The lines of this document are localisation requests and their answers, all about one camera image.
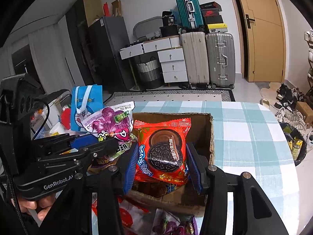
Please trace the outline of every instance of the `door frame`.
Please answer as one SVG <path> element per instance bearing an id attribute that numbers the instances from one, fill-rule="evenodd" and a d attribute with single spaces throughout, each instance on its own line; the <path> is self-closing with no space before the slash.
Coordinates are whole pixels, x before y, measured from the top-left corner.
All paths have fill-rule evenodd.
<path id="1" fill-rule="evenodd" d="M 238 25 L 238 32 L 239 32 L 239 42 L 240 42 L 240 54 L 241 54 L 241 73 L 242 77 L 248 80 L 249 71 L 249 49 L 248 49 L 248 26 L 247 21 L 245 19 L 245 14 L 243 10 L 243 4 L 245 3 L 247 7 L 246 0 L 232 0 L 235 10 L 235 15 L 237 19 Z M 283 45 L 284 45 L 284 52 L 283 52 L 283 74 L 281 82 L 284 82 L 285 79 L 285 72 L 286 72 L 286 32 L 284 26 L 284 19 L 281 11 L 281 4 L 279 0 L 276 0 L 278 11 L 281 17 L 281 26 L 283 29 Z"/>

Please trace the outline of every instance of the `human hand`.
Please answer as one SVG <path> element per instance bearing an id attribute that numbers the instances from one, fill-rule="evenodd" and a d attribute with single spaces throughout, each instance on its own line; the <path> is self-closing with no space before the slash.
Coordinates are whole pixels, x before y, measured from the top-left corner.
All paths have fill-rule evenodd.
<path id="1" fill-rule="evenodd" d="M 27 213 L 30 215 L 30 212 L 28 211 L 29 209 L 37 209 L 37 206 L 40 206 L 43 208 L 39 213 L 38 213 L 38 219 L 40 221 L 43 221 L 44 218 L 46 217 L 48 211 L 51 209 L 51 206 L 55 202 L 55 193 L 51 194 L 47 197 L 44 197 L 37 202 L 35 201 L 28 201 L 22 197 L 18 197 L 18 203 L 21 208 L 22 213 Z"/>

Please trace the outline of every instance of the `doraemon gift bag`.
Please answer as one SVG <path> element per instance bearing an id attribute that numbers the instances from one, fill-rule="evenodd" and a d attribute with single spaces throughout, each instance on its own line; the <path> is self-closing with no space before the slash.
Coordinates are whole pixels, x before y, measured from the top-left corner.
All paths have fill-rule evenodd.
<path id="1" fill-rule="evenodd" d="M 71 105 L 71 130 L 85 132 L 84 119 L 103 109 L 102 86 L 89 85 L 73 88 Z"/>

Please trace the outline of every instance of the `checkered tablecloth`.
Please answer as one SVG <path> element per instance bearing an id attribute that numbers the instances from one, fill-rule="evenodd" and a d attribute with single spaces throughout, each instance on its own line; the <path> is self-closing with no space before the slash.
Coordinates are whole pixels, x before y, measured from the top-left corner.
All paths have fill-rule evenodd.
<path id="1" fill-rule="evenodd" d="M 273 113 L 257 103 L 209 101 L 136 102 L 134 112 L 210 113 L 214 164 L 224 172 L 248 171 L 260 184 L 289 235 L 299 224 L 299 185 L 284 133 Z M 228 193 L 227 232 L 232 234 L 233 198 Z"/>

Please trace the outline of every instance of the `black trash bag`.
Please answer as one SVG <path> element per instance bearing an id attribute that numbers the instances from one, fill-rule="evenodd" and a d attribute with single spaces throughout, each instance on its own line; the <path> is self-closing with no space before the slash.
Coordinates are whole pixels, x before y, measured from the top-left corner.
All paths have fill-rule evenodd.
<path id="1" fill-rule="evenodd" d="M 291 124 L 288 124 L 288 123 L 279 123 L 279 124 L 281 125 L 281 129 L 282 130 L 284 130 L 287 126 L 289 126 L 292 129 L 292 132 L 290 134 L 284 132 L 287 142 L 290 141 L 290 137 L 292 138 L 292 140 L 294 138 L 297 138 L 297 139 L 303 141 L 301 149 L 300 149 L 300 152 L 299 152 L 299 156 L 298 156 L 298 158 L 296 160 L 294 160 L 295 166 L 297 166 L 306 157 L 306 141 L 304 140 L 304 138 L 301 135 L 301 133 L 296 128 L 294 128 Z"/>

